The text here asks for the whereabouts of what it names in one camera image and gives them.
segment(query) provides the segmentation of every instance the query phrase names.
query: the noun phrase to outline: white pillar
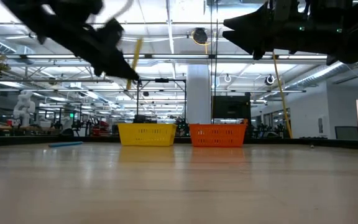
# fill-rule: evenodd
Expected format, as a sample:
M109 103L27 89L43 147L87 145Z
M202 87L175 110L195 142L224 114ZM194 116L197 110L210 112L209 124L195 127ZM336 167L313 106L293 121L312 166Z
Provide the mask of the white pillar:
M187 109L189 124L211 123L211 79L208 65L187 67Z

